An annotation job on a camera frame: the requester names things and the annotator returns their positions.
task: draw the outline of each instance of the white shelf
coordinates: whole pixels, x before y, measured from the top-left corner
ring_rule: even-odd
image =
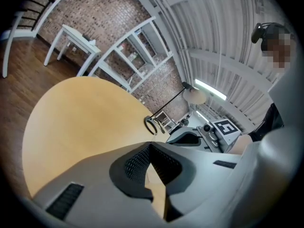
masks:
[[[120,83],[123,87],[125,87],[128,91],[131,91],[128,81],[125,80],[119,73],[117,73],[110,65],[106,62],[100,62],[99,66],[103,71],[105,71],[108,75],[110,75],[113,79],[115,79],[118,83]]]
[[[166,63],[169,58],[173,56],[171,52],[167,51],[167,48],[157,30],[157,28],[153,24],[153,20],[155,17],[151,17],[147,19],[146,21],[142,22],[138,26],[134,27],[132,30],[130,30],[128,33],[126,33],[123,37],[121,37],[118,41],[116,41],[110,49],[106,51],[105,54],[98,60],[96,65],[93,67],[91,72],[89,73],[89,76],[93,76],[94,72],[101,68],[103,71],[105,71],[109,76],[111,76],[113,79],[115,79],[118,83],[120,83],[123,87],[126,88],[126,90],[130,93],[132,93],[135,89],[137,89],[148,77],[150,77],[159,67],[161,67],[164,63]],[[141,32],[146,37],[148,43],[153,48],[155,53],[163,54],[165,55],[164,60],[156,63],[155,60],[152,58],[150,53],[148,52],[145,45],[142,43],[142,41],[139,39],[139,37],[136,35],[137,30],[141,30]],[[153,70],[151,70],[146,75],[143,75],[140,72],[140,69],[137,69],[135,65],[118,49],[119,45],[124,41],[128,40],[131,45],[135,48],[139,56],[142,57],[142,59],[145,61],[145,65],[151,65],[153,67]],[[134,80],[134,75],[132,76],[132,79],[130,78],[128,81],[122,77],[120,74],[118,74],[115,70],[111,68],[110,65],[108,65],[104,60],[109,56],[111,52],[115,51],[118,56],[126,62],[126,64],[140,77],[140,82],[136,84],[133,88],[130,87],[130,83],[132,82],[132,79]]]
[[[142,27],[142,33],[157,54],[165,54],[168,56],[168,50],[165,43],[163,42],[162,37],[158,33],[158,30],[152,21]]]
[[[160,113],[158,113],[155,117],[158,118],[161,114],[164,114],[165,115],[165,118],[164,120],[161,122],[161,124],[163,125],[163,127],[166,127],[168,126],[170,123],[174,123],[170,117],[164,112],[164,111],[161,111]]]
[[[136,49],[139,55],[142,56],[145,62],[150,63],[154,66],[156,66],[154,60],[152,59],[150,53],[148,52],[145,45],[142,43],[142,41],[138,38],[138,36],[135,33],[132,33],[128,37],[128,41],[131,43],[131,45]]]
[[[154,65],[152,65],[151,63],[145,63],[144,65],[142,65],[139,69],[138,69],[138,71],[143,75],[143,79],[140,79],[139,77],[138,77],[138,75],[135,73],[135,74],[133,74],[129,79],[128,79],[128,81],[132,78],[133,79],[133,81],[134,80],[136,80],[136,81],[141,81],[141,80],[146,80],[147,78],[148,78],[148,76],[147,75],[149,75],[149,73],[151,72],[151,71],[153,71],[155,69],[155,66]],[[136,86],[136,83],[129,83],[129,85],[130,85],[130,87],[132,88],[132,86]]]

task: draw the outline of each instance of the white ceiling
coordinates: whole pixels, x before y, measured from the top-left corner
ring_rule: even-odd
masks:
[[[225,102],[209,97],[205,104],[191,107],[205,115],[209,109],[210,119],[226,116],[244,133],[259,125],[272,103],[267,91],[282,74],[276,73],[267,58],[262,57],[261,41],[252,44],[250,37],[258,22],[286,25],[275,3],[272,0],[148,1],[166,27],[167,31],[160,28],[165,39],[170,36],[173,41],[179,56],[175,61],[181,64],[177,62],[181,78],[193,85],[197,78],[227,95]]]

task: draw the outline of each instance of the lamp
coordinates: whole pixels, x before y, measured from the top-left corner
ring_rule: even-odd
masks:
[[[177,95],[175,95],[170,101],[168,101],[162,108],[160,108],[158,111],[156,111],[152,116],[146,116],[145,118],[144,118],[144,120],[143,120],[143,122],[144,122],[144,125],[146,126],[146,128],[149,130],[149,132],[150,133],[152,133],[152,134],[157,134],[157,127],[156,127],[156,125],[155,125],[155,115],[157,114],[157,113],[159,113],[164,107],[166,107],[172,100],[174,100],[177,96],[179,96],[182,92],[184,92],[183,93],[183,97],[184,97],[184,99],[188,102],[188,103],[190,103],[190,104],[195,104],[195,105],[199,105],[199,104],[204,104],[205,102],[206,102],[206,100],[207,100],[207,97],[206,97],[206,95],[202,92],[202,91],[200,91],[200,90],[198,90],[198,89],[196,89],[196,88],[194,88],[193,86],[191,86],[191,85],[189,85],[188,83],[186,83],[186,82],[182,82],[182,86],[184,87],[181,91],[179,91],[178,93],[177,93]],[[151,126],[153,127],[153,129],[155,130],[155,133],[149,128],[149,126],[148,126],[148,123],[149,124],[151,124]],[[157,123],[159,126],[160,126],[160,128],[161,128],[161,132],[162,133],[165,133],[165,131],[163,130],[163,128],[162,128],[162,126],[161,126],[161,123],[158,121],[158,123]]]
[[[208,91],[210,91],[211,93],[217,95],[218,97],[222,98],[224,101],[227,99],[227,96],[225,96],[224,94],[222,94],[220,91],[216,90],[215,88],[212,88],[211,86],[201,82],[198,79],[195,79],[195,83],[202,86],[203,88],[207,89]]]

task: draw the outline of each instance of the brick wall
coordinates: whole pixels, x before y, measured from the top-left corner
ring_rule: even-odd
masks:
[[[91,39],[96,39],[96,45],[103,54],[121,36],[148,18],[150,18],[149,13],[138,0],[62,0],[45,21],[39,35],[52,43],[62,24],[66,24],[88,35]],[[64,39],[58,43],[57,49],[60,50],[63,44]],[[133,51],[134,48],[127,45],[124,53],[128,56]],[[87,58],[81,50],[74,53],[71,48],[67,50],[66,56],[78,65],[82,65]],[[133,74],[133,71],[117,55],[110,55],[107,62],[126,79]],[[142,59],[138,57],[136,66],[140,67],[142,64]],[[118,84],[100,69],[96,74],[100,78]],[[141,98],[145,106],[154,112],[181,89],[177,68],[173,59],[170,59],[136,89],[133,95],[137,99]],[[165,109],[165,112],[175,121],[188,111],[188,104],[181,96]]]

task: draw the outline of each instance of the lamp shade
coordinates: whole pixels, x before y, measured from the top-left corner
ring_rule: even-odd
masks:
[[[183,97],[188,103],[195,105],[204,104],[207,100],[204,92],[194,88],[185,90]]]

